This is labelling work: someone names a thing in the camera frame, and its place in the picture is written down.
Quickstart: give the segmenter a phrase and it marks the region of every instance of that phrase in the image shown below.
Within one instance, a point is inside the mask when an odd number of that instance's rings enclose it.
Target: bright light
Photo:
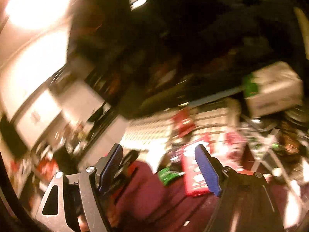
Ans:
[[[6,12],[13,24],[41,29],[50,26],[61,18],[70,0],[10,0]]]
[[[131,10],[138,8],[139,6],[142,6],[147,0],[137,0],[131,5]]]

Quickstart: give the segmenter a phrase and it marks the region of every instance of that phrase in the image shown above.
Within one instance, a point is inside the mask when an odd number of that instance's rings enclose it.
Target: blue rubber pad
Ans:
[[[209,161],[209,159],[211,159],[211,156],[208,154],[208,159],[200,145],[195,148],[194,154],[195,160],[198,164],[198,167],[200,168],[200,172],[202,173],[209,190],[213,192],[216,196],[219,196],[222,189],[219,185],[219,176],[211,165],[211,162]]]

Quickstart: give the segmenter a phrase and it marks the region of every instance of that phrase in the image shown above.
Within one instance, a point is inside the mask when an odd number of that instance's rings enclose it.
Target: screw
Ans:
[[[62,176],[63,176],[63,172],[58,172],[55,175],[56,179],[60,179]]]
[[[87,173],[92,173],[95,170],[95,167],[87,167],[86,172]]]
[[[257,178],[262,178],[263,175],[262,175],[260,172],[256,172],[256,173],[255,173],[255,176],[256,176]]]
[[[224,171],[227,172],[227,173],[229,173],[229,172],[231,171],[231,167],[225,167],[225,168],[224,168]]]

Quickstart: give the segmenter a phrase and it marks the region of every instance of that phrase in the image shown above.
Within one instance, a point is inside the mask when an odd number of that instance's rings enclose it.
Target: cardboard box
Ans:
[[[244,95],[252,117],[276,113],[302,104],[302,80],[279,61],[244,78]]]

